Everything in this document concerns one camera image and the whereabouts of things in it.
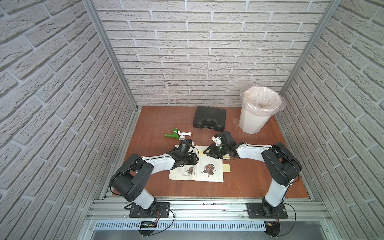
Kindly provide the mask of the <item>illustrated comic book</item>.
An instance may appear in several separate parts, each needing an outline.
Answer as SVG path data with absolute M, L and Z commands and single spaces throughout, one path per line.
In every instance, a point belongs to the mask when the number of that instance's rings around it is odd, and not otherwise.
M 199 161 L 196 165 L 184 165 L 170 171 L 169 179 L 178 181 L 224 182 L 223 160 L 204 154 L 208 146 L 197 146 Z

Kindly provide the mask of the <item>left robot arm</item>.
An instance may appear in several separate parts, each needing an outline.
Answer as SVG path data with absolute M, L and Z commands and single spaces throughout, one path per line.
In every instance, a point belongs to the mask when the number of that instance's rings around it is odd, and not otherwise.
M 199 150 L 189 141 L 182 141 L 178 147 L 159 156 L 132 154 L 113 174 L 109 187 L 127 202 L 149 210 L 156 205 L 156 198 L 145 189 L 151 175 L 184 165 L 196 165 L 199 158 Z

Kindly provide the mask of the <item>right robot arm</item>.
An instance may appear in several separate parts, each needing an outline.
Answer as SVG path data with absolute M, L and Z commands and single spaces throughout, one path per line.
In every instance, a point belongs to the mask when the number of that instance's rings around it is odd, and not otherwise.
M 213 143 L 204 150 L 207 156 L 223 159 L 228 155 L 234 159 L 251 159 L 265 163 L 272 182 L 263 202 L 270 208 L 281 205 L 289 186 L 302 171 L 302 165 L 283 143 L 265 146 L 236 143 L 228 131 L 215 135 L 212 140 Z

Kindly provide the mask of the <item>green white toy faucet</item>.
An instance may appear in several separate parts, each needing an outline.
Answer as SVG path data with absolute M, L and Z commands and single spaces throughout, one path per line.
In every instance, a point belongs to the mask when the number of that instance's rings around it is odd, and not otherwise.
M 186 137 L 192 136 L 192 132 L 181 132 L 177 128 L 173 128 L 173 131 L 171 134 L 164 134 L 166 138 L 175 138 L 177 140 L 183 141 L 186 139 Z

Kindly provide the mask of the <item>white trash bin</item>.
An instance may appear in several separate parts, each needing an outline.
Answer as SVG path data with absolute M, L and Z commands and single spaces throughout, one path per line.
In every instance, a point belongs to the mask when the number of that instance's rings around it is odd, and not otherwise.
M 258 133 L 269 119 L 270 117 L 256 116 L 245 107 L 242 107 L 239 126 L 243 132 L 253 135 Z

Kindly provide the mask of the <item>black plastic tool case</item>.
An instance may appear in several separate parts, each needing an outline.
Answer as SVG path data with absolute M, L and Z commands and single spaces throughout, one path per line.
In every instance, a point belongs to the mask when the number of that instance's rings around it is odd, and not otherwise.
M 198 106 L 193 120 L 193 127 L 223 132 L 226 125 L 226 113 L 225 109 Z

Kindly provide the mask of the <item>small green circuit board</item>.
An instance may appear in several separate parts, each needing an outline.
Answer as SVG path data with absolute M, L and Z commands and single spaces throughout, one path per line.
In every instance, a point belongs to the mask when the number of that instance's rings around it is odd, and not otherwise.
M 145 230 L 145 229 L 156 229 L 158 223 L 154 221 L 141 221 L 140 229 Z

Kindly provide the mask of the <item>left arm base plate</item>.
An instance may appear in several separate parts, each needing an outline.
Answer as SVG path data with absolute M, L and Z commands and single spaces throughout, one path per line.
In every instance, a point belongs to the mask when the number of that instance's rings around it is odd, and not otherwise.
M 155 202 L 147 210 L 132 203 L 130 218 L 168 218 L 170 213 L 170 202 Z

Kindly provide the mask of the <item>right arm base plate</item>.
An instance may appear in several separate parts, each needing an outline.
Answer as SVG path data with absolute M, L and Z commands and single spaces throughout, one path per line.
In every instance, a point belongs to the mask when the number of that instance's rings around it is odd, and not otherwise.
M 268 203 L 246 203 L 250 219 L 287 219 L 287 210 L 283 203 L 272 207 Z

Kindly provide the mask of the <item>aluminium frame rail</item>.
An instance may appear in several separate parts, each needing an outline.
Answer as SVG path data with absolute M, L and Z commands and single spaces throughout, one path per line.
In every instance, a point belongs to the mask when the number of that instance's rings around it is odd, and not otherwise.
M 158 202 L 169 202 L 177 220 L 193 221 L 246 221 L 249 219 L 247 203 L 260 203 L 261 198 L 171 198 L 158 197 Z M 129 218 L 129 203 L 122 197 L 110 196 L 94 200 L 86 215 L 87 220 L 123 220 Z M 331 220 L 323 202 L 309 199 L 285 199 L 287 221 Z

